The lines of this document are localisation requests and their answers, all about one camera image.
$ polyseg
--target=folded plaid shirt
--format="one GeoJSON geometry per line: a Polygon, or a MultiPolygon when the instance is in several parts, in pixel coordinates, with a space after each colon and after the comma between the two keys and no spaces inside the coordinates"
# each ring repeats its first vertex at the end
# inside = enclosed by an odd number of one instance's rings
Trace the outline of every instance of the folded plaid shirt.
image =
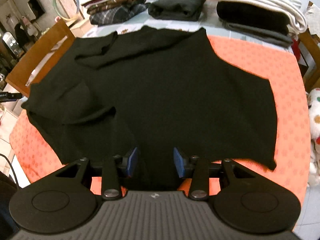
{"type": "Polygon", "coordinates": [[[90,16],[90,23],[102,26],[126,22],[148,8],[149,3],[145,4],[145,2],[146,0],[136,0],[132,4],[123,4],[116,8],[98,12],[90,16]]]}

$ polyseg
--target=stuffed toy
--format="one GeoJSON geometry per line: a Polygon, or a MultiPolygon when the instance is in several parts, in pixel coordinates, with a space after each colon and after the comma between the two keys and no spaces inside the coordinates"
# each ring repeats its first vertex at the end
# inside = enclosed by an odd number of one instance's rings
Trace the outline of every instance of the stuffed toy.
{"type": "Polygon", "coordinates": [[[310,119],[310,167],[309,186],[320,184],[320,88],[313,89],[307,96],[310,119]]]}

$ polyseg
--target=orange mat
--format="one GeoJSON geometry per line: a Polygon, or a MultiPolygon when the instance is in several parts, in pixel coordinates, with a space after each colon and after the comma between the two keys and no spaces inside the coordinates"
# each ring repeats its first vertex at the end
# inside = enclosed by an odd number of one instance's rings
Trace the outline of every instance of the orange mat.
{"type": "MultiPolygon", "coordinates": [[[[278,116],[276,169],[270,171],[250,160],[237,161],[291,190],[302,203],[309,172],[310,128],[307,99],[294,55],[247,41],[218,36],[208,38],[223,60],[268,79],[275,97],[278,116]]],[[[25,110],[10,135],[10,143],[31,183],[62,167],[57,155],[29,123],[25,110]]],[[[180,189],[188,192],[189,186],[190,179],[180,189]]],[[[91,190],[100,194],[100,189],[101,178],[93,178],[91,190]]],[[[219,190],[218,179],[210,179],[210,195],[219,190]]]]}

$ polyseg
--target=black cable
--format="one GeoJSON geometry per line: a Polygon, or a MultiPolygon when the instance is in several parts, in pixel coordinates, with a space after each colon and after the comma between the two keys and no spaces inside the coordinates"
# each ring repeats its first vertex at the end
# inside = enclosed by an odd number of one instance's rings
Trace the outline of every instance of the black cable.
{"type": "Polygon", "coordinates": [[[18,179],[17,179],[16,173],[14,172],[14,169],[12,168],[12,165],[11,165],[10,161],[8,160],[8,158],[7,158],[5,155],[3,155],[3,154],[1,154],[1,153],[0,153],[0,156],[2,156],[3,158],[5,158],[5,159],[7,160],[7,162],[9,163],[10,168],[11,168],[12,173],[13,173],[13,176],[14,176],[14,179],[16,180],[17,189],[19,190],[20,187],[19,187],[18,179]]]}

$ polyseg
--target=tile floor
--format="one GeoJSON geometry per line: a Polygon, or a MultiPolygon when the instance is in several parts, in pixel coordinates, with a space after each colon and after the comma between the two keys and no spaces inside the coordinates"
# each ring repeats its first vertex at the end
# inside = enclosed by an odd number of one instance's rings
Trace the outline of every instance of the tile floor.
{"type": "Polygon", "coordinates": [[[294,232],[302,240],[320,239],[320,185],[307,188],[294,232]]]}

